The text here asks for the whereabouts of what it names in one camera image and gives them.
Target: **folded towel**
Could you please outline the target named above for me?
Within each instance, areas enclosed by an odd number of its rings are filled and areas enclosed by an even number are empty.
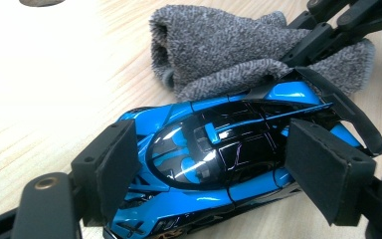
[[[278,79],[280,59],[309,31],[288,29],[282,12],[250,19],[207,7],[168,5],[150,19],[152,68],[178,101],[195,101]],[[374,46],[367,40],[309,66],[346,94],[368,81]]]

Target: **terry cloth fabric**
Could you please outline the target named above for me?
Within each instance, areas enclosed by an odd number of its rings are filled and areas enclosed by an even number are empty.
[[[253,20],[168,5],[150,19],[152,68],[180,102],[241,92],[291,70],[280,59],[309,31],[286,26],[279,11]],[[363,40],[309,67],[349,95],[365,86],[373,58],[374,46]]]

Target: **toy car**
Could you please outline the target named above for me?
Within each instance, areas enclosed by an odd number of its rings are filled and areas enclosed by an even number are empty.
[[[293,73],[268,89],[122,115],[135,119],[142,167],[104,237],[173,238],[300,192],[284,168],[292,118],[362,150],[341,103],[311,87]]]

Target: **car windshield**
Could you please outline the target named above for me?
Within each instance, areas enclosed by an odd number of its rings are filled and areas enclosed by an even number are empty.
[[[197,116],[190,116],[154,136],[147,163],[168,184],[187,187],[221,182],[223,162],[201,124]]]

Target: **light wood surface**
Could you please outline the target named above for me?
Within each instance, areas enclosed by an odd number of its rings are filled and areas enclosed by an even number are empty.
[[[71,160],[126,110],[175,102],[150,68],[148,19],[166,4],[250,18],[281,10],[291,21],[306,0],[66,0],[48,8],[0,0],[0,214],[18,205],[31,179],[69,172]],[[353,99],[382,132],[382,32],[369,39],[373,75]],[[381,177],[382,155],[377,161]],[[362,219],[359,227],[329,227],[299,194],[189,238],[364,238],[365,226]],[[101,237],[100,228],[83,233]]]

